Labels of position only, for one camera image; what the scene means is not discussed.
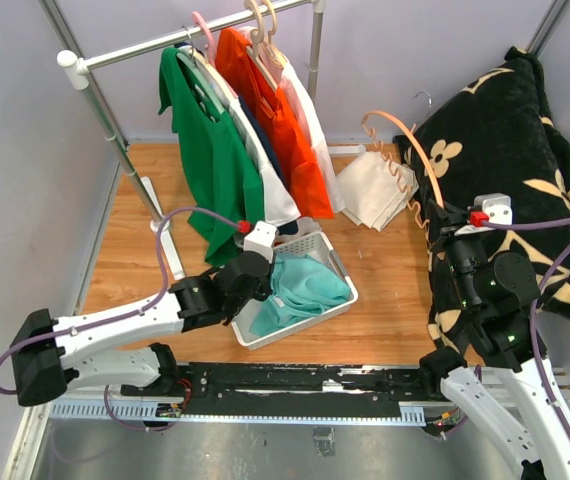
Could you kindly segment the teal t shirt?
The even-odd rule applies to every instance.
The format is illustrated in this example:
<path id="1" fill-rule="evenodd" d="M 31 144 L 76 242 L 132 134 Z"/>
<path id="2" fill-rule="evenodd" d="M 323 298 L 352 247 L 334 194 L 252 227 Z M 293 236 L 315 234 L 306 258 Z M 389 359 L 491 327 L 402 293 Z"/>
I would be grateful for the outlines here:
<path id="1" fill-rule="evenodd" d="M 270 280 L 271 295 L 262 303 L 250 332 L 270 335 L 347 302 L 348 284 L 309 255 L 277 253 Z"/>

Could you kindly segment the white and pink shirt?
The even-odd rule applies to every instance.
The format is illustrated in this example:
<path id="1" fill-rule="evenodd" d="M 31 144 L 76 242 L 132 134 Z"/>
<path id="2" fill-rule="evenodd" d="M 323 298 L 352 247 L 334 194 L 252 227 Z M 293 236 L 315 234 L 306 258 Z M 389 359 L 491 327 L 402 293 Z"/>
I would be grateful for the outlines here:
<path id="1" fill-rule="evenodd" d="M 339 213 L 345 207 L 344 199 L 338 186 L 326 138 L 309 93 L 291 62 L 275 46 L 263 42 L 260 46 L 260 57 L 283 90 L 299 127 L 316 156 L 332 210 L 334 213 Z"/>

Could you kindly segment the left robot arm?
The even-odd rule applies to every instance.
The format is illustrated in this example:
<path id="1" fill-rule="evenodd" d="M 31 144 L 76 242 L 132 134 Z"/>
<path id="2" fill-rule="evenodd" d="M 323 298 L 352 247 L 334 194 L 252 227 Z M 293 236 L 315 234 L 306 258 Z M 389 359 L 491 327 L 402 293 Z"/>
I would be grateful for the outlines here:
<path id="1" fill-rule="evenodd" d="M 47 309 L 30 313 L 11 343 L 19 405 L 41 405 L 97 385 L 172 393 L 179 371 L 171 353 L 148 347 L 128 357 L 119 346 L 229 324 L 250 301 L 269 297 L 273 263 L 272 254 L 243 251 L 222 267 L 122 307 L 59 318 Z"/>

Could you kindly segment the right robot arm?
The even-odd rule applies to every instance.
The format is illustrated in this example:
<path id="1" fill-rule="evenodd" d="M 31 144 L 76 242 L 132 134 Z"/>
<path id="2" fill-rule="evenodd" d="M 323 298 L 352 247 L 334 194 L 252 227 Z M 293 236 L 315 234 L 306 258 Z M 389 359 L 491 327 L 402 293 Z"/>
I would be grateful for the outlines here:
<path id="1" fill-rule="evenodd" d="M 570 408 L 536 329 L 537 303 L 549 278 L 536 276 L 526 257 L 488 258 L 480 236 L 491 230 L 537 231 L 570 226 L 570 218 L 529 224 L 513 221 L 505 195 L 476 198 L 462 210 L 435 205 L 441 219 L 434 253 L 444 253 L 462 308 L 459 326 L 511 397 L 513 416 L 450 346 L 419 362 L 418 387 L 431 400 L 458 407 L 489 440 L 517 479 L 570 479 Z M 570 254 L 570 243 L 549 267 Z"/>

